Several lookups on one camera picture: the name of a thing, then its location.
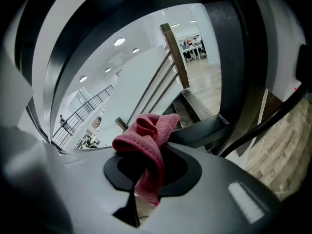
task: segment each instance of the folded cloth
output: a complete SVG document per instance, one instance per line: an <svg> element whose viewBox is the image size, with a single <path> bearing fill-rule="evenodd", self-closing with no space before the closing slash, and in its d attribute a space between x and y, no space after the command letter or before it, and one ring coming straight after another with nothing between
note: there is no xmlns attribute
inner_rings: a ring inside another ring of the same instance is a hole
<svg viewBox="0 0 312 234"><path fill-rule="evenodd" d="M139 115L122 135L113 140L113 148L117 152L141 152L152 161L153 165L147 167L135 185L135 193L155 205L159 203L157 194L163 185L164 177L164 162L160 147L168 141L178 121L179 116L176 114Z"/></svg>

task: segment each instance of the black cable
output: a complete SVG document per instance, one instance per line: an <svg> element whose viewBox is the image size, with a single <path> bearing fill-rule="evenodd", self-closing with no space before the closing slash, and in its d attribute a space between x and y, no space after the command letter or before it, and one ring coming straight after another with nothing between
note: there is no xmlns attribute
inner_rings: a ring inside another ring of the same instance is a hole
<svg viewBox="0 0 312 234"><path fill-rule="evenodd" d="M264 122L252 128L248 133L243 135L237 141L235 141L232 145L230 145L223 152L218 154L220 157L226 157L236 148L240 147L242 144L247 141L257 137L263 131L272 127L275 123L277 123L282 117L284 117L308 92L309 86L306 84L301 84L300 87L281 105L281 107L269 118L267 118Z"/></svg>

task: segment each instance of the floor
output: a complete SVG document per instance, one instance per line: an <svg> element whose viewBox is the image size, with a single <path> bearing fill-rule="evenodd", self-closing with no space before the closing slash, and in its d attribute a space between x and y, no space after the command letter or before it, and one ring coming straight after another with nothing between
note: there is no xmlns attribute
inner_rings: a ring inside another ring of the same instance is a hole
<svg viewBox="0 0 312 234"><path fill-rule="evenodd" d="M213 113L221 100L221 70L207 59L187 62L190 90ZM312 104L301 102L242 157L237 164L267 185L280 199L296 191L312 155Z"/></svg>

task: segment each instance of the black metal railing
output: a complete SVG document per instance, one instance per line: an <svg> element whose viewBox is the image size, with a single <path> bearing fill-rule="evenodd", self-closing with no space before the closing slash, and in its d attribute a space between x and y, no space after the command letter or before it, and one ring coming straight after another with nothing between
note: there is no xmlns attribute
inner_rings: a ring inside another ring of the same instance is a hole
<svg viewBox="0 0 312 234"><path fill-rule="evenodd" d="M77 128L111 95L112 91L113 87L109 86L79 107L53 134L52 141L60 148L63 148L68 140L75 134Z"/></svg>

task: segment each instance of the staircase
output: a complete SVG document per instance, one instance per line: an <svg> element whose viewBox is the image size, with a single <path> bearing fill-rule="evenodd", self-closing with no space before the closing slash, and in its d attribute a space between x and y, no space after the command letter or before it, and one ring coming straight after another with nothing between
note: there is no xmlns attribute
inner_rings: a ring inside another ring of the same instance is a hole
<svg viewBox="0 0 312 234"><path fill-rule="evenodd" d="M188 89L182 90L163 113L163 115L169 114L178 114L180 117L180 121L175 127L172 135L176 135L181 129L186 129L213 116L209 109L207 109L205 105ZM206 144L196 148L204 152L209 152L211 147L210 144Z"/></svg>

